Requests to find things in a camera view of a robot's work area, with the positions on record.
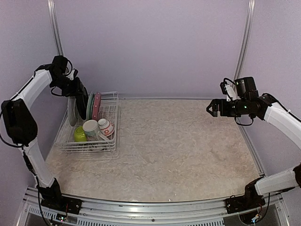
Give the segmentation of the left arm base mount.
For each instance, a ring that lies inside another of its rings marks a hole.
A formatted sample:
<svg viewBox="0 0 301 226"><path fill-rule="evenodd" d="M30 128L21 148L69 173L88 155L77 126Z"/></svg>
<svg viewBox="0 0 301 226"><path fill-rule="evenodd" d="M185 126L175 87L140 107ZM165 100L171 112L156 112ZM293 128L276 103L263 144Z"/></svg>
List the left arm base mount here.
<svg viewBox="0 0 301 226"><path fill-rule="evenodd" d="M78 215L82 202L83 201L81 199L62 196L60 200L43 199L41 201L41 205L53 210Z"/></svg>

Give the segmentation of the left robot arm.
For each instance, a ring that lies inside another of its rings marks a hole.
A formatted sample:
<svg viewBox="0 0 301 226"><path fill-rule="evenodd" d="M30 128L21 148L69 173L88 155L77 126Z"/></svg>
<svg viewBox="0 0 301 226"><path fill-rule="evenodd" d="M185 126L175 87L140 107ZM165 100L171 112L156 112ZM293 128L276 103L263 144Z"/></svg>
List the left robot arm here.
<svg viewBox="0 0 301 226"><path fill-rule="evenodd" d="M55 209L62 209L66 199L62 196L60 186L48 170L40 152L37 134L38 126L30 109L34 101L46 86L59 88L60 97L76 99L78 109L85 105L82 99L83 85L77 77L78 71L67 69L71 62L62 55L55 56L52 63L39 66L27 83L9 100L1 104L0 116L4 120L7 135L12 139L11 147L18 148L28 170L37 180L38 192L44 201Z"/></svg>

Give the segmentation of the black striped plate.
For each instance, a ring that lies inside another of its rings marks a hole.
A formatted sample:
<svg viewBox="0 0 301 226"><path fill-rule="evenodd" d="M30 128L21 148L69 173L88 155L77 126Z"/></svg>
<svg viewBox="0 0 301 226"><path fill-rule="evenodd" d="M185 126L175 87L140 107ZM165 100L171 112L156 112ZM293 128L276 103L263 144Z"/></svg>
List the black striped plate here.
<svg viewBox="0 0 301 226"><path fill-rule="evenodd" d="M79 112L80 117L83 120L85 120L87 118L87 103L88 103L89 95L86 87L83 85L83 83L79 78L75 79L75 84L76 84L75 97L76 97L77 110Z"/></svg>

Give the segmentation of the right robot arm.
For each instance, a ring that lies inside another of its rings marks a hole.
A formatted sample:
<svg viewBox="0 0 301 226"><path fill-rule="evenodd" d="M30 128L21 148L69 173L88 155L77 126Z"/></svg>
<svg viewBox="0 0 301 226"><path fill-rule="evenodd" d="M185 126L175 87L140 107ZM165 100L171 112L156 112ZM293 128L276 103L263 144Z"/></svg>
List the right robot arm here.
<svg viewBox="0 0 301 226"><path fill-rule="evenodd" d="M206 111L213 117L236 119L248 115L252 120L259 118L280 131L297 148L301 146L301 120L271 94L260 96L257 91L245 91L226 99L213 99ZM287 192L300 185L300 165L255 179L245 186L244 195L226 199L227 211L238 212L264 205L264 195Z"/></svg>

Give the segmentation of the light teal plate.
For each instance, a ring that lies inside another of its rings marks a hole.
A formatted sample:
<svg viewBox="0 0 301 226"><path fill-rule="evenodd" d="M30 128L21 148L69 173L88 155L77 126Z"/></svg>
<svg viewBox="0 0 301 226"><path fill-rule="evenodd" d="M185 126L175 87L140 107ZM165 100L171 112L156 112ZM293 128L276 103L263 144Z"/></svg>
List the light teal plate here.
<svg viewBox="0 0 301 226"><path fill-rule="evenodd" d="M88 98L88 102L87 102L87 111L86 111L86 120L87 121L91 119L94 96L95 96L94 92L91 92L89 94L89 98Z"/></svg>

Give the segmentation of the pink polka dot dish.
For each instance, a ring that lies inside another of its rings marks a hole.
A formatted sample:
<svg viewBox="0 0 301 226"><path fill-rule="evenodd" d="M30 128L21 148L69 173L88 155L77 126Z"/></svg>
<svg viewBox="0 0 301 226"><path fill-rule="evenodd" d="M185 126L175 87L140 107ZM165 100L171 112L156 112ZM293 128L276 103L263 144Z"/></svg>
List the pink polka dot dish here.
<svg viewBox="0 0 301 226"><path fill-rule="evenodd" d="M91 119L98 121L99 108L101 105L101 93L96 92L92 106Z"/></svg>

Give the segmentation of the red floral plate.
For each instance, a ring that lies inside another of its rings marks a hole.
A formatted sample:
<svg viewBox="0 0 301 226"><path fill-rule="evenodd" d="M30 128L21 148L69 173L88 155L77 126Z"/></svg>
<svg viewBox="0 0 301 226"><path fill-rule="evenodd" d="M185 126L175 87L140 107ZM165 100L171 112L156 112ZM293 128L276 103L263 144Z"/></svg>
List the red floral plate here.
<svg viewBox="0 0 301 226"><path fill-rule="evenodd" d="M77 116L76 116L76 98L75 97L69 97L68 98L68 107L67 107L67 113L68 113L68 121L69 124L74 127L77 123Z"/></svg>

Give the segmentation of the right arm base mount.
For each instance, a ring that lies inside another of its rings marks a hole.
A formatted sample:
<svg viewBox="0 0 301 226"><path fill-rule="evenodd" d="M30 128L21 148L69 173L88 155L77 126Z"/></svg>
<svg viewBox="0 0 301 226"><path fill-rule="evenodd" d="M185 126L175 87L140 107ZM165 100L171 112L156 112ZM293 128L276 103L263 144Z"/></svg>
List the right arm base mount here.
<svg viewBox="0 0 301 226"><path fill-rule="evenodd" d="M254 209L266 204L262 196L248 198L245 195L231 196L230 198L225 199L224 202L228 214Z"/></svg>

